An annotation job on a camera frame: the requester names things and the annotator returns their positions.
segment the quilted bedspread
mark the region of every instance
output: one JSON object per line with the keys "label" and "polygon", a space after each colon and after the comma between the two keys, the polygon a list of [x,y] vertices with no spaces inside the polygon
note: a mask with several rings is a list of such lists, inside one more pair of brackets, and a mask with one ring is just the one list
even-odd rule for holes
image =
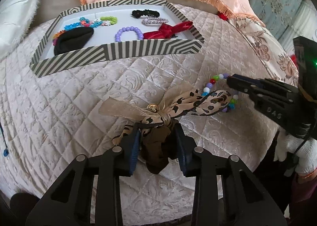
{"label": "quilted bedspread", "polygon": [[[202,89],[210,76],[224,72],[269,77],[232,25],[210,13],[177,7],[206,39],[197,54],[98,62],[37,78],[29,63],[52,22],[48,21],[32,30],[0,63],[0,117],[10,152],[0,156],[4,194],[10,197],[25,191],[41,197],[78,154],[96,156],[111,148],[111,139],[131,122],[98,114],[109,96],[146,107],[159,103],[165,90],[181,81]],[[217,83],[215,89],[221,88],[230,91],[225,82]],[[218,156],[237,154],[250,169],[264,157],[277,127],[256,112],[242,93],[230,113],[188,115],[179,120],[185,134],[199,146]],[[0,147],[4,150],[2,140]],[[138,161],[134,175],[120,178],[120,186],[125,225],[163,222],[191,213],[195,179],[183,177],[177,160],[159,175]]]}

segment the silver rivet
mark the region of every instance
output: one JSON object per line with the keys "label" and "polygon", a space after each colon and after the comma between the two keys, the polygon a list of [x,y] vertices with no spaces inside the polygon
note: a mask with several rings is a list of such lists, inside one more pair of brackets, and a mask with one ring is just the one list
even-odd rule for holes
{"label": "silver rivet", "polygon": [[196,147],[194,148],[194,151],[195,151],[196,153],[202,153],[202,152],[203,152],[203,148],[200,147],[200,146],[196,146]]}
{"label": "silver rivet", "polygon": [[114,148],[112,148],[112,151],[115,153],[121,152],[122,148],[120,146],[115,146]]}
{"label": "silver rivet", "polygon": [[80,154],[76,157],[76,161],[82,162],[85,159],[85,156],[83,154]]}
{"label": "silver rivet", "polygon": [[231,155],[231,156],[230,156],[230,159],[231,159],[233,162],[239,161],[239,157],[236,156],[236,155]]}

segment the white sheer curtain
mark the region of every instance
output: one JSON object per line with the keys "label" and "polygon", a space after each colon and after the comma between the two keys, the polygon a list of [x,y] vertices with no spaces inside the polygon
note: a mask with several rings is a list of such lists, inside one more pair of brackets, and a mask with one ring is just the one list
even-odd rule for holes
{"label": "white sheer curtain", "polygon": [[317,42],[317,11],[311,0],[303,0],[292,25],[288,26],[281,38],[280,44],[291,55],[294,54],[293,39],[304,36]]}

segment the black beanie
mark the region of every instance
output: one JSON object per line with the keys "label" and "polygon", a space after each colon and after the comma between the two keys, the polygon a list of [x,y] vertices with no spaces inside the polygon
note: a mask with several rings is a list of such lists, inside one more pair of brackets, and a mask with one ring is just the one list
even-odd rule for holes
{"label": "black beanie", "polygon": [[91,27],[77,27],[58,37],[54,48],[54,55],[82,49],[94,34]]}

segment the white glove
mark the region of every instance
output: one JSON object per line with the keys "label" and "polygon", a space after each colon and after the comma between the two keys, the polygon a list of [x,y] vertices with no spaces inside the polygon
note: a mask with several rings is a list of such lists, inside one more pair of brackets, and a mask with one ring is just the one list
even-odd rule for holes
{"label": "white glove", "polygon": [[[296,138],[291,134],[286,135],[286,131],[283,128],[280,128],[277,145],[275,147],[274,161],[284,161],[287,152],[294,153],[302,142],[303,139]],[[299,163],[296,166],[295,171],[300,176],[305,176],[314,172],[317,167],[317,141],[313,138],[308,139],[298,150],[296,156],[299,157]]]}

